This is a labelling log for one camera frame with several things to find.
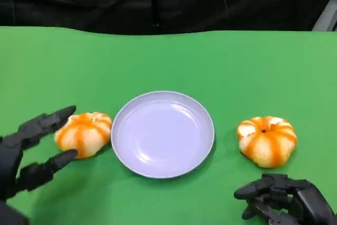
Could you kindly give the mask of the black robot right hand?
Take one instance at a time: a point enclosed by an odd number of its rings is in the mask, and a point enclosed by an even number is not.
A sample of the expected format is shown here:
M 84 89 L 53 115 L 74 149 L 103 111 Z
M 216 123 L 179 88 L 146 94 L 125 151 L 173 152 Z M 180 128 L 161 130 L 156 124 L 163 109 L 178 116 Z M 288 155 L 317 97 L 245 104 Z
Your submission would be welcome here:
M 264 173 L 238 188 L 234 197 L 247 202 L 244 220 L 259 216 L 267 224 L 336 224 L 336 213 L 323 194 L 305 179 Z

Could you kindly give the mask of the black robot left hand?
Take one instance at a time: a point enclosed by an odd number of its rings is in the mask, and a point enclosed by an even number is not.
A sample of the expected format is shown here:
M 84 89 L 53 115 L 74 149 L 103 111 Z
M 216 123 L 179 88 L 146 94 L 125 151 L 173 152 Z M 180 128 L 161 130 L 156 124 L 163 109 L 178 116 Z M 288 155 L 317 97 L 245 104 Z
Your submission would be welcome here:
M 24 122 L 15 133 L 1 137 L 1 201 L 50 182 L 57 171 L 75 160 L 78 152 L 70 149 L 44 163 L 35 162 L 19 168 L 24 151 L 63 127 L 75 111 L 76 106 L 71 105 L 51 114 L 41 114 Z

